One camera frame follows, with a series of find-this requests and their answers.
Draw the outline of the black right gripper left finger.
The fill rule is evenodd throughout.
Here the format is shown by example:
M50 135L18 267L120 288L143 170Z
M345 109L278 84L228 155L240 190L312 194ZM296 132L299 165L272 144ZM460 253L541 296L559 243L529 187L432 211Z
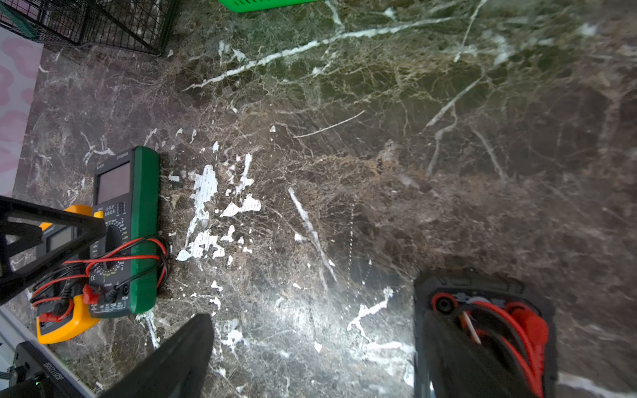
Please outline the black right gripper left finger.
M199 397L213 343L212 318L207 313L199 313L101 396Z

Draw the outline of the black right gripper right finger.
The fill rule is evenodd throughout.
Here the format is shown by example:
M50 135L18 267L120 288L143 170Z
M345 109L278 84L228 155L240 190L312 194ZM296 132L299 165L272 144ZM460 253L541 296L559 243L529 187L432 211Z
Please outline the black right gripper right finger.
M421 397L533 397L521 376L469 341L441 315L420 316Z

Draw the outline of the black multimeter red leads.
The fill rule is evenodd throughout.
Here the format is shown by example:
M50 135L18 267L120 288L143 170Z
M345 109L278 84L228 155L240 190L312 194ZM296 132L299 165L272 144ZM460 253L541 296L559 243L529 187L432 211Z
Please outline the black multimeter red leads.
M429 271L414 287L414 395L420 396L420 316L432 311L521 376L533 397L554 397L557 332L554 307L531 285L469 271Z

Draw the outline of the dark green multimeter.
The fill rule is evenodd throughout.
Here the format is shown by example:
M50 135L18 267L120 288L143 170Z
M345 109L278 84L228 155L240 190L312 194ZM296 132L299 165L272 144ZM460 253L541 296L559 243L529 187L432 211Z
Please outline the dark green multimeter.
M91 247L89 313L98 319L144 313L168 272L169 250L158 236L159 155L134 147L99 164L94 177L92 209L106 236Z

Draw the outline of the yellow multimeter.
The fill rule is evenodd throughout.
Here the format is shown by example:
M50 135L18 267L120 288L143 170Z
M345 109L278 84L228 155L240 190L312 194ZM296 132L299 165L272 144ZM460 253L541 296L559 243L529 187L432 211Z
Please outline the yellow multimeter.
M73 205L66 212L92 216L91 207L86 205ZM51 222L44 222L40 227L43 237L36 248L38 259L81 235L77 227ZM84 303L83 289L88 278L70 279L84 275L85 268L86 264L82 262L60 265L33 286L31 301L36 311L38 343L51 345L72 340L100 322L91 317L89 306Z

